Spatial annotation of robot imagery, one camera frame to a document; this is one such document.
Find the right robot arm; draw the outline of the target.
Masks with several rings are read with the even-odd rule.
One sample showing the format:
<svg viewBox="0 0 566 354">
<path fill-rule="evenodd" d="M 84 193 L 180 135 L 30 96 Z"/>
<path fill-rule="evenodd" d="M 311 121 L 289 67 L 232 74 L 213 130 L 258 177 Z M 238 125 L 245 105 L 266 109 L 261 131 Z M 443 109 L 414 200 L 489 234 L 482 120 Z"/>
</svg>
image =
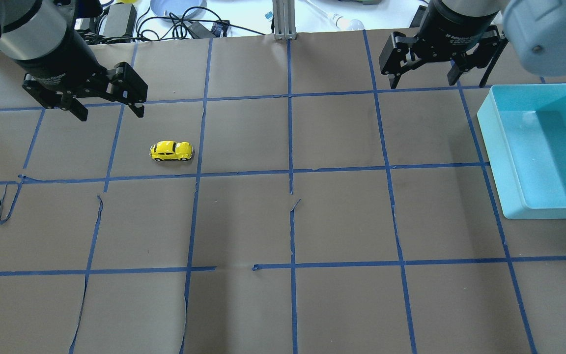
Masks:
<svg viewBox="0 0 566 354">
<path fill-rule="evenodd" d="M 432 0 L 415 36 L 391 33 L 380 73 L 395 89 L 411 70 L 451 62 L 450 86 L 476 68 L 484 87 L 509 43 L 531 74 L 566 76 L 566 0 Z"/>
</svg>

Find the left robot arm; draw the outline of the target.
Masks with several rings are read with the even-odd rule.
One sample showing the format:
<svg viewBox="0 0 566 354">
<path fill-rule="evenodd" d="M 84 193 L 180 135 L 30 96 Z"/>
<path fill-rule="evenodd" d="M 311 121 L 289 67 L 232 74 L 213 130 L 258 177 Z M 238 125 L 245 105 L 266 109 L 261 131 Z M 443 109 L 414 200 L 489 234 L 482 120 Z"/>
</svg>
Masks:
<svg viewBox="0 0 566 354">
<path fill-rule="evenodd" d="M 103 12 L 98 0 L 0 0 L 0 51 L 24 70 L 23 89 L 41 107 L 86 121 L 80 98 L 102 98 L 144 115 L 148 85 L 128 63 L 106 69 L 76 31 Z"/>
</svg>

